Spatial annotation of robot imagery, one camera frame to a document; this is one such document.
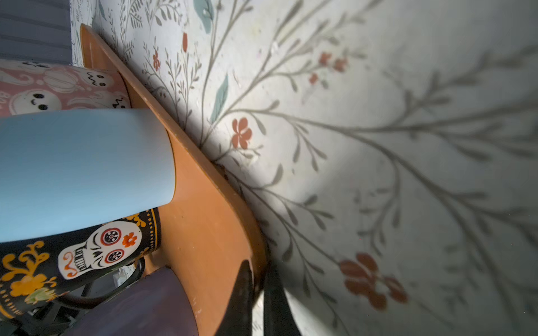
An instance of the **black sugar skull mug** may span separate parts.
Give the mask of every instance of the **black sugar skull mug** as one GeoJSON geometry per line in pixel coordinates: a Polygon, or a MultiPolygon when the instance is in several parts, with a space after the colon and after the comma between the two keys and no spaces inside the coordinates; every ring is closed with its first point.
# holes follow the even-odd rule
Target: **black sugar skull mug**
{"type": "Polygon", "coordinates": [[[159,247],[157,208],[106,224],[0,243],[0,320],[45,305],[159,247]]]}

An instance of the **black mug handle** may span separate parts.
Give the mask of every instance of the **black mug handle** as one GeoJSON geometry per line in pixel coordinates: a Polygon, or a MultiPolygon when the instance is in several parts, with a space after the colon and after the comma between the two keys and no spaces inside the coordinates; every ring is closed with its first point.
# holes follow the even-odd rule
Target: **black mug handle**
{"type": "Polygon", "coordinates": [[[134,269],[133,274],[131,274],[131,276],[127,280],[125,280],[125,282],[122,283],[118,288],[114,289],[113,291],[110,291],[109,293],[103,296],[85,297],[85,295],[89,294],[90,289],[91,289],[91,283],[89,283],[86,286],[84,286],[82,296],[65,294],[55,299],[54,302],[57,302],[61,304],[62,306],[72,308],[72,309],[78,309],[78,310],[93,309],[97,307],[97,305],[99,305],[100,303],[103,303],[107,299],[123,291],[128,286],[137,282],[142,277],[145,267],[146,267],[146,262],[144,261],[144,258],[138,259],[137,265],[136,265],[136,268],[134,269]]]}

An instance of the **orange tray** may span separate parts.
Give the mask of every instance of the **orange tray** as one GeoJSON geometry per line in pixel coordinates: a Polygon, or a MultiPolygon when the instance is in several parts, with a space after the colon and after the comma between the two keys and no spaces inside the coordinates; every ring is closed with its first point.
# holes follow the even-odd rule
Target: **orange tray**
{"type": "Polygon", "coordinates": [[[161,247],[146,257],[149,272],[168,265],[189,298],[200,336],[213,336],[241,262],[250,261],[255,291],[266,266],[265,245],[245,202],[159,102],[87,25],[80,37],[84,66],[118,71],[131,106],[151,109],[168,132],[175,161],[172,201],[159,207],[161,247]]]}

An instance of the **floral tablecloth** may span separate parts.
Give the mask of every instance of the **floral tablecloth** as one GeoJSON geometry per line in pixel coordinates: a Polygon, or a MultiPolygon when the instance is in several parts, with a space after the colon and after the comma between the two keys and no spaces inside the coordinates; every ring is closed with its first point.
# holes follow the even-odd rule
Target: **floral tablecloth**
{"type": "Polygon", "coordinates": [[[323,333],[529,334],[537,17],[533,0],[72,0],[73,62],[90,24],[226,168],[323,333]]]}

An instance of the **gray siding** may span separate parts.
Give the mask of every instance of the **gray siding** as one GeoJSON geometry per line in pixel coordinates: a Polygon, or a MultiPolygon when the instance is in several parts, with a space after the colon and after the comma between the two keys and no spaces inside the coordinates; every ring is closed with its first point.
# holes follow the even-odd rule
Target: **gray siding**
{"type": "Polygon", "coordinates": [[[0,0],[0,58],[71,64],[69,0],[0,0]]]}

